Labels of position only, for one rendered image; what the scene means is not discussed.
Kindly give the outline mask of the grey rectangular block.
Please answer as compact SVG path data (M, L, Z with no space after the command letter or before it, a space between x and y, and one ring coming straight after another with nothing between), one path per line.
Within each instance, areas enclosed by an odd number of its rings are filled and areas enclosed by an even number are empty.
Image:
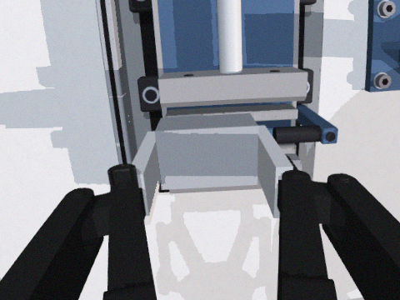
M162 117L155 138L162 190L258 185L251 113Z

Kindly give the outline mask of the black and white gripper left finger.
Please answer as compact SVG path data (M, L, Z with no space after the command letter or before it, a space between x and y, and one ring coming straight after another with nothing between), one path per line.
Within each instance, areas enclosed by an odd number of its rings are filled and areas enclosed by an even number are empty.
M157 300L145 230L161 182L155 131L107 174L110 192L65 195L0 281L0 300L78 300L107 235L102 300Z

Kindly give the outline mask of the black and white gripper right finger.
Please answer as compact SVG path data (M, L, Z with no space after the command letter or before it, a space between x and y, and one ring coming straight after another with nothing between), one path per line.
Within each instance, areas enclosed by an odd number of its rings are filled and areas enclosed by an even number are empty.
M286 156L258 126L257 177L279 218L277 300L338 300L319 223L364 300L400 300L400 222L355 177L314 182Z

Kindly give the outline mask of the grey flat bar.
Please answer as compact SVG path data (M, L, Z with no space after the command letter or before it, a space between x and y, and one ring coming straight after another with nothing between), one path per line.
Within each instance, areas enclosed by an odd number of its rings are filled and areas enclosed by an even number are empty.
M295 154L296 153L296 145L295 145L295 143L278 144L278 145L283 150L283 152L285 154Z
M177 109L168 110L165 118L239 113L251 113L256 122L298 119L298 110L291 104Z

